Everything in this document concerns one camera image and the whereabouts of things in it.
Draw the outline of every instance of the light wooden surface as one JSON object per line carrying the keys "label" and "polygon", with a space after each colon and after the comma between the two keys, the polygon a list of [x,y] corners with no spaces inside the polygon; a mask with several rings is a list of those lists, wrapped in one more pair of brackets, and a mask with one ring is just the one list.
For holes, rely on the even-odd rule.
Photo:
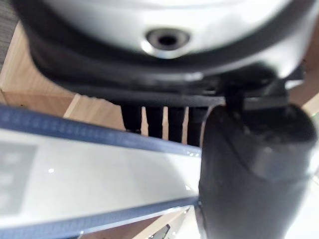
{"label": "light wooden surface", "polygon": [[48,81],[37,71],[31,61],[27,39],[20,23],[16,26],[2,67],[0,88],[8,93],[70,98],[74,95]]}

